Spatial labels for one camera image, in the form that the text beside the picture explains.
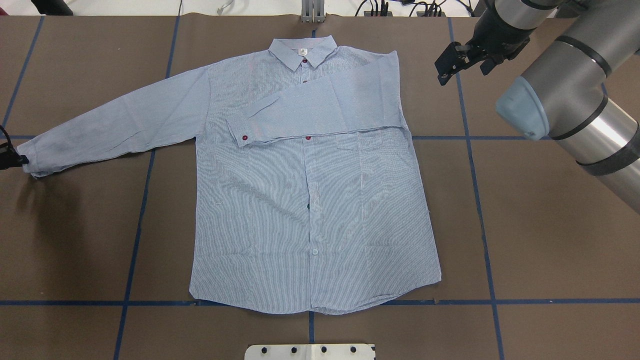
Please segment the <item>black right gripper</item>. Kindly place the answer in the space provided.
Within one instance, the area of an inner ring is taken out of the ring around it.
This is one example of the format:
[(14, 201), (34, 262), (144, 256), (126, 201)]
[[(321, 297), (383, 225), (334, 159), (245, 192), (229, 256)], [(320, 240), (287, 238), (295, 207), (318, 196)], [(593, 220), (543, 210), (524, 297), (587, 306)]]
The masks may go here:
[(481, 17), (465, 45), (451, 42), (434, 62), (441, 86), (462, 70), (481, 62), (488, 75), (505, 60), (514, 60), (530, 42), (531, 31), (514, 27), (500, 17)]

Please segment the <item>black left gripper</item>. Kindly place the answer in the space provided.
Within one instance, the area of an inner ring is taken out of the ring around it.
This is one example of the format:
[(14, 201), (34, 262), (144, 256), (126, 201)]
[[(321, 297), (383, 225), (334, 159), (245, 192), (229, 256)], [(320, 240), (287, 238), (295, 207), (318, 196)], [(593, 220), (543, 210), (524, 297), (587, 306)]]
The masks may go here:
[(26, 155), (18, 153), (9, 133), (7, 133), (2, 125), (0, 126), (0, 130), (6, 139), (6, 141), (0, 145), (0, 170), (4, 171), (10, 168), (28, 165), (30, 160)]

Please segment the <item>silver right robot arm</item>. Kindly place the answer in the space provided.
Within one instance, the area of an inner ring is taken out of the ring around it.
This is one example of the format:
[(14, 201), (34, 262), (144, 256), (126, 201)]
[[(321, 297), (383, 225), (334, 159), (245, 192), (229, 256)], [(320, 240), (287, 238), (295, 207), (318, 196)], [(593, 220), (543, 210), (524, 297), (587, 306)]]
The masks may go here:
[[(513, 60), (560, 0), (490, 0), (473, 36), (453, 41), (434, 65), (439, 84), (480, 64), (488, 75)], [(639, 210), (639, 123), (602, 89), (639, 52), (637, 0), (581, 0), (582, 13), (496, 101), (499, 116), (526, 139), (549, 137), (578, 166)]]

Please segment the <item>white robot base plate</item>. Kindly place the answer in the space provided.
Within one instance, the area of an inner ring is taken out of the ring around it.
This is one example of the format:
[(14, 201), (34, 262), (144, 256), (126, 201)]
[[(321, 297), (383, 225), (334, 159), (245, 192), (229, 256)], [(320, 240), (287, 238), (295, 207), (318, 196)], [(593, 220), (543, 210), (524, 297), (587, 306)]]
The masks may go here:
[(375, 360), (374, 344), (256, 344), (247, 347), (245, 360)]

